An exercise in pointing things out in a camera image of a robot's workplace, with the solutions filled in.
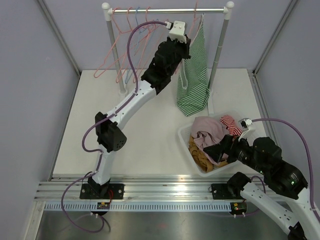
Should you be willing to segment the brown tank top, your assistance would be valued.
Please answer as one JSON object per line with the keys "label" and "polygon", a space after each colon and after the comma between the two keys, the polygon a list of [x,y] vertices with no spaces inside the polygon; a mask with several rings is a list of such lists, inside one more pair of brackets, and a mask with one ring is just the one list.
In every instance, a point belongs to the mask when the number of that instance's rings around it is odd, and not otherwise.
{"label": "brown tank top", "polygon": [[210,160],[205,156],[205,154],[197,147],[192,136],[189,137],[188,141],[188,150],[198,167],[201,168],[205,173],[212,172],[215,169],[222,168],[228,165],[227,160],[224,159],[219,165],[214,165]]}

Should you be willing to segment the mauve pink tank top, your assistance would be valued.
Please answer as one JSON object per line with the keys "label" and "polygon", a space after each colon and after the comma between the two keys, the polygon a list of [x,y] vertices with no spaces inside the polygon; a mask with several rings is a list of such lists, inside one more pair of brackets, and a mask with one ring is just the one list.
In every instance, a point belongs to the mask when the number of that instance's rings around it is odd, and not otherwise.
{"label": "mauve pink tank top", "polygon": [[200,150],[218,144],[227,134],[229,134],[227,128],[209,116],[196,117],[190,133],[193,142]]}

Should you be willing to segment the red striped tank top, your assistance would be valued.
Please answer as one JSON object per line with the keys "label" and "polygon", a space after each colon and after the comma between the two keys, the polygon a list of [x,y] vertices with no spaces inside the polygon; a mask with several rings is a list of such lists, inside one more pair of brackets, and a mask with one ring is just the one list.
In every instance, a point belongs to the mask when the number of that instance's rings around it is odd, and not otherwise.
{"label": "red striped tank top", "polygon": [[232,136],[240,136],[243,132],[236,124],[235,119],[230,115],[223,115],[220,122],[226,127],[229,134]]}

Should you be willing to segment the pink wire hanger green top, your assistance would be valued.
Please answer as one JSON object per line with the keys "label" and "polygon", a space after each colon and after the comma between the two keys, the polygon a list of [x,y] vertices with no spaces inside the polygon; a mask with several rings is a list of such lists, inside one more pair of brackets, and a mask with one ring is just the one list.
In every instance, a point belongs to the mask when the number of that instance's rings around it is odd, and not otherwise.
{"label": "pink wire hanger green top", "polygon": [[195,28],[195,24],[196,24],[197,20],[199,19],[199,17],[197,17],[198,4],[199,4],[199,0],[196,0],[196,2],[195,2],[195,7],[194,7],[194,10],[193,10],[193,20],[192,20],[192,24],[191,24],[191,26],[188,28],[188,32],[187,32],[187,36],[188,36],[189,39],[192,38],[193,31],[194,31],[194,28]]}

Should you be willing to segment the green striped tank top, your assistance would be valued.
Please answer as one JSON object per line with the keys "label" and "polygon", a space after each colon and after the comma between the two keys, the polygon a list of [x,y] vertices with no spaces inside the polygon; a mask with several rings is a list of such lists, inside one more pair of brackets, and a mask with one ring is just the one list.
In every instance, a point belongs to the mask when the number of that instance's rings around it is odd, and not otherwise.
{"label": "green striped tank top", "polygon": [[210,96],[204,23],[202,14],[189,47],[190,59],[184,59],[179,68],[176,106],[187,117],[204,110]]}

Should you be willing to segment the pink wire hanger mauve top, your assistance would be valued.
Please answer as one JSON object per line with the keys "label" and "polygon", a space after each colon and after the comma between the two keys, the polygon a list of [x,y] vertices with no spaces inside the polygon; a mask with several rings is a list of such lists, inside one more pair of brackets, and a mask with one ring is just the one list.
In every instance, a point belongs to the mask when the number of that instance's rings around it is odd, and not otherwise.
{"label": "pink wire hanger mauve top", "polygon": [[141,64],[143,61],[143,57],[145,54],[145,50],[152,39],[155,30],[157,29],[157,25],[146,25],[142,27],[142,30],[139,30],[136,48],[134,50],[134,56],[138,53],[141,53],[138,61],[136,62],[135,72],[138,73],[138,70],[141,69]]}

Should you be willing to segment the blue wire hanger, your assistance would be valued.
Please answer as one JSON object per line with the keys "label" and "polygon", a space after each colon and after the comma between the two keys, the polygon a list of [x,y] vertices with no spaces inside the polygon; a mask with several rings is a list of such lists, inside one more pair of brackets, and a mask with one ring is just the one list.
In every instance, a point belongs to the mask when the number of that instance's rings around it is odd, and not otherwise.
{"label": "blue wire hanger", "polygon": [[[136,25],[138,26],[140,23],[138,21],[138,10],[140,9],[140,7],[138,6],[135,10],[135,21],[136,21]],[[137,31],[137,36],[136,36],[136,43],[134,45],[134,51],[133,51],[133,65],[134,65],[134,69],[135,72],[138,74],[138,71],[141,70],[143,67],[141,66],[143,63],[143,57],[145,54],[145,50],[148,47],[150,40],[153,38],[154,36],[154,31],[155,29],[157,29],[156,25],[146,25],[141,27],[138,31]],[[124,83],[127,85],[129,83],[129,81],[131,80],[133,76],[133,71],[132,70],[126,70],[126,76],[125,76],[125,80]]]}

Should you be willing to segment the pink wire hanger brown top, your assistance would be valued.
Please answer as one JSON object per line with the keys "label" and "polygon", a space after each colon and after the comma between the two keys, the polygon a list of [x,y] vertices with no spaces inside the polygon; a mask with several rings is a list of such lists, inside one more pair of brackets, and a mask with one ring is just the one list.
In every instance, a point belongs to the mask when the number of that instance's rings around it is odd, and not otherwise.
{"label": "pink wire hanger brown top", "polygon": [[118,10],[119,8],[115,8],[112,11],[112,21],[118,31],[118,37],[116,39],[116,41],[120,39],[122,40],[126,40],[125,43],[120,44],[119,46],[122,47],[122,54],[120,57],[116,57],[117,60],[121,60],[121,65],[120,65],[120,70],[121,70],[121,77],[122,77],[122,83],[125,84],[125,86],[127,85],[127,83],[130,81],[130,78],[132,76],[133,73],[130,73],[130,64],[127,63],[127,42],[128,42],[128,37],[131,34],[131,32],[133,31],[133,29],[135,27],[137,27],[139,25],[138,19],[137,19],[137,12],[140,9],[140,7],[138,6],[135,10],[134,10],[134,15],[135,15],[135,24],[131,23],[130,17],[129,15],[130,10],[132,10],[133,8],[130,7],[127,9],[126,11],[126,22],[127,22],[127,27],[126,29],[121,29],[118,26],[117,21],[115,20],[114,16],[115,16],[115,10]]}

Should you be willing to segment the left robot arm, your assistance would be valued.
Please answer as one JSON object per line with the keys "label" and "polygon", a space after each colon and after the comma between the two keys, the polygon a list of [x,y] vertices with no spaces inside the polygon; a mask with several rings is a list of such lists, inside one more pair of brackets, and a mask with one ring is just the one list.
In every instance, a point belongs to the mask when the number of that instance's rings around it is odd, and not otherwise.
{"label": "left robot arm", "polygon": [[121,199],[116,193],[124,188],[123,184],[111,183],[111,170],[116,152],[127,142],[122,132],[130,118],[149,100],[157,96],[170,82],[178,65],[183,59],[190,59],[191,40],[184,35],[178,38],[167,38],[162,42],[154,57],[137,81],[136,88],[118,106],[106,114],[95,115],[95,133],[100,155],[93,176],[88,176],[83,184],[80,199]]}

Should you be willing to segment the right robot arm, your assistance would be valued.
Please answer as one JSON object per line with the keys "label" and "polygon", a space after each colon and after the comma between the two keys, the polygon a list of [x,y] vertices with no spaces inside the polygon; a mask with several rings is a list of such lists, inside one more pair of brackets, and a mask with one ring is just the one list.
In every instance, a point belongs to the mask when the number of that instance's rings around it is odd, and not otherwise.
{"label": "right robot arm", "polygon": [[264,183],[281,196],[290,209],[267,196],[242,172],[235,173],[226,183],[230,197],[253,203],[289,240],[320,238],[320,214],[312,207],[311,185],[297,167],[283,160],[281,148],[269,137],[256,138],[249,145],[246,139],[227,134],[218,144],[207,146],[203,151],[217,161],[227,155],[228,161],[239,161],[262,174]]}

